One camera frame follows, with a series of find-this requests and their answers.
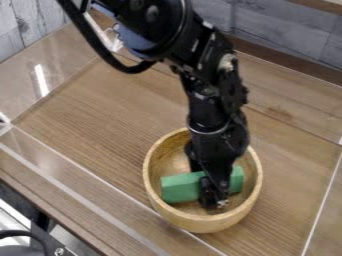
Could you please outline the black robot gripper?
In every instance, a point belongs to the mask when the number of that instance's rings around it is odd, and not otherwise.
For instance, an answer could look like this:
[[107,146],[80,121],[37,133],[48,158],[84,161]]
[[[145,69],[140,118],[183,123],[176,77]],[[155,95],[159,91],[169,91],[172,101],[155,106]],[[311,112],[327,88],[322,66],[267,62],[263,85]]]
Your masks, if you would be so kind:
[[242,112],[248,90],[234,45],[217,30],[188,32],[172,60],[188,99],[189,169],[204,171],[213,182],[225,182],[250,139]]

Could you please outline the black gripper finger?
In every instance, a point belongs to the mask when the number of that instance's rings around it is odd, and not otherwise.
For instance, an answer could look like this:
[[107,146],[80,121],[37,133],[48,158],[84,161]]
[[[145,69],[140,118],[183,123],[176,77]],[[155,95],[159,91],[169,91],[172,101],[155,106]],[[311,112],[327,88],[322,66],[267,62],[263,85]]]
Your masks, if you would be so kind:
[[199,203],[204,209],[213,210],[228,204],[231,186],[231,167],[220,167],[217,171],[203,171],[199,179]]

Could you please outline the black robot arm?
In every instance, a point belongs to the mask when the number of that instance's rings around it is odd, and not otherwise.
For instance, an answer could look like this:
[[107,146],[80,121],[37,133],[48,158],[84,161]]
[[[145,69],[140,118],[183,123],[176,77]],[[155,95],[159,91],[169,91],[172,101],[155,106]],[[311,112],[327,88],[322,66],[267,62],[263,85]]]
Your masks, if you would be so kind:
[[191,0],[100,0],[119,24],[116,33],[140,62],[124,65],[104,46],[72,0],[56,0],[89,46],[117,71],[139,74],[165,62],[188,100],[184,153],[204,208],[228,204],[234,163],[250,144],[243,106],[248,89],[232,43],[193,10]]

